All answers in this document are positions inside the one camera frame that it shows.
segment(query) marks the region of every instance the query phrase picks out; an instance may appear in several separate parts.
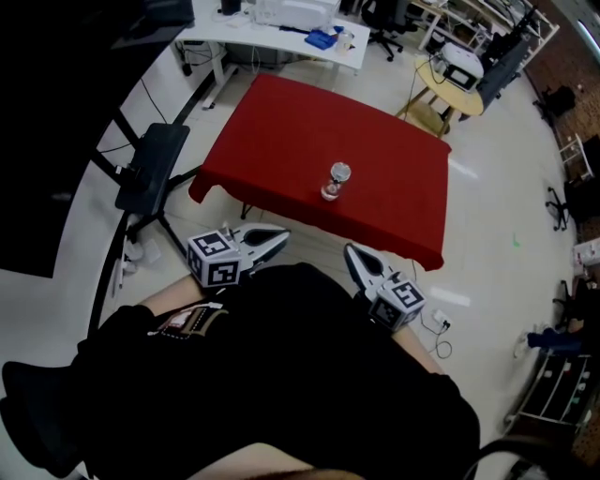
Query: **wall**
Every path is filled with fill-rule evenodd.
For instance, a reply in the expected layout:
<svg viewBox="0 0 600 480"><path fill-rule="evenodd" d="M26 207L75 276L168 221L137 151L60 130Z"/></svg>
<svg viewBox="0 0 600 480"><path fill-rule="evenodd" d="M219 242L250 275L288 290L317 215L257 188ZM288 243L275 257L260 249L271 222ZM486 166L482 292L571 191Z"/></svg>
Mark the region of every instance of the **wall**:
<svg viewBox="0 0 600 480"><path fill-rule="evenodd" d="M540 0L540 10L561 29L548 45L526 67L538 91L570 86L576 94L577 106L562 116L556 125L559 143L577 133L587 140L600 133L600 62L584 40L550 0ZM583 92L578 91L583 85Z"/></svg>
<svg viewBox="0 0 600 480"><path fill-rule="evenodd" d="M167 121L172 122L210 71L210 64L196 67L186 78L173 51L167 49L143 78ZM151 123L161 122L140 83L122 112L139 135ZM105 150L125 143L127 140L111 125L98 147ZM124 165L132 155L133 149L128 147L107 157ZM0 365L8 360L48 367L70 363L77 343L86 336L100 271L122 215L114 208L116 193L116 184L90 163L69 211L54 277L0 270ZM0 383L0 398L4 394ZM0 478L53 478L24 460L1 424Z"/></svg>

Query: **power outlet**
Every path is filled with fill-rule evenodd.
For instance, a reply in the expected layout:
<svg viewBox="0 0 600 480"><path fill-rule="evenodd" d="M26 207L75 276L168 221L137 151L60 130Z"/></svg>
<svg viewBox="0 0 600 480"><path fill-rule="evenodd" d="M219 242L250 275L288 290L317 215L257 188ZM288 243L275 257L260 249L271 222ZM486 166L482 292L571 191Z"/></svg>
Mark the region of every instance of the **power outlet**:
<svg viewBox="0 0 600 480"><path fill-rule="evenodd" d="M443 330L448 330L452 326L452 320L450 320L450 317L448 317L439 309L433 310L431 316Z"/></svg>

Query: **floor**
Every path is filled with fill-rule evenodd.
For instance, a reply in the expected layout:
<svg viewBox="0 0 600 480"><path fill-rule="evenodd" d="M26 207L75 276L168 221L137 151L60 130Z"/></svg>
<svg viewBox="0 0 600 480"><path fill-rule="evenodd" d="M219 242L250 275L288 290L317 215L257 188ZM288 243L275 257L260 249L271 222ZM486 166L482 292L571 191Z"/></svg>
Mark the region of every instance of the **floor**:
<svg viewBox="0 0 600 480"><path fill-rule="evenodd" d="M336 92L395 113L411 93L413 54L407 46L388 63L379 46L369 46L357 76L340 70ZM289 64L279 75L320 85L326 70L321 62L304 61ZM204 112L200 105L194 109L187 120L191 133L173 174L203 163L253 78L251 71L242 70L221 93L214 110ZM417 78L412 93L422 87ZM548 186L560 187L563 173L554 137L532 105L534 99L529 82L517 79L482 117L452 125L444 138L452 147L445 265L427 273L416 265L418 284L428 300L425 322L435 327L431 312L438 308L453 322L442 337L452 343L453 352L440 362L477 412L482 444L502 433L503 417L531 371L535 353L514 360L515 339L534 323L552 322L556 312L551 299L559 280L573 274L570 249L575 229L554 232L553 218L544 206ZM445 108L441 103L435 106L440 111ZM202 204L196 204L188 189L180 187L169 198L166 211L177 234L186 239L224 221L237 224L241 203L216 187ZM356 290L342 258L345 239L268 211L254 209L248 220L292 230L290 244L273 263L313 263L349 292ZM115 297L107 296L104 318L188 273L160 227L146 228L142 243L150 249L156 243L161 256L153 262L143 260L139 272L125 279L123 289ZM390 259L413 275L410 261L391 254ZM433 348L433 335L419 322L412 328L426 347ZM500 456L486 461L478 478L501 478L509 462Z"/></svg>

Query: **black shirt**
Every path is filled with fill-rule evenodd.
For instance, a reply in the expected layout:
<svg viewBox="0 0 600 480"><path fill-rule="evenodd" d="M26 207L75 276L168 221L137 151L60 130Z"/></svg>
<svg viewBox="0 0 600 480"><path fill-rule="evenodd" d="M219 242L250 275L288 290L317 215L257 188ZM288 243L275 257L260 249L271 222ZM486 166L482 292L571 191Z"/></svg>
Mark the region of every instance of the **black shirt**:
<svg viewBox="0 0 600 480"><path fill-rule="evenodd" d="M316 268L267 268L202 304L121 307L80 344L72 422L101 480L185 479L256 442L367 479L468 470L479 423L455 384Z"/></svg>

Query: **brick wall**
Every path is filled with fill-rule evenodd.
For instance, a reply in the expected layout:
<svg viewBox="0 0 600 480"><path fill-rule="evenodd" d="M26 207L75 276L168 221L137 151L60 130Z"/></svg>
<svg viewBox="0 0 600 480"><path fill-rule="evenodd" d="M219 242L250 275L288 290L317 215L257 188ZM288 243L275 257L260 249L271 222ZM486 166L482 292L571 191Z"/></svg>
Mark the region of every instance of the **brick wall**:
<svg viewBox="0 0 600 480"><path fill-rule="evenodd" d="M600 133L600 63L558 8L550 0L539 0L540 11L561 29L526 67L538 91L560 85L571 87L577 97L576 107L556 124L559 144L577 133L585 141ZM578 84L583 91L578 91Z"/></svg>

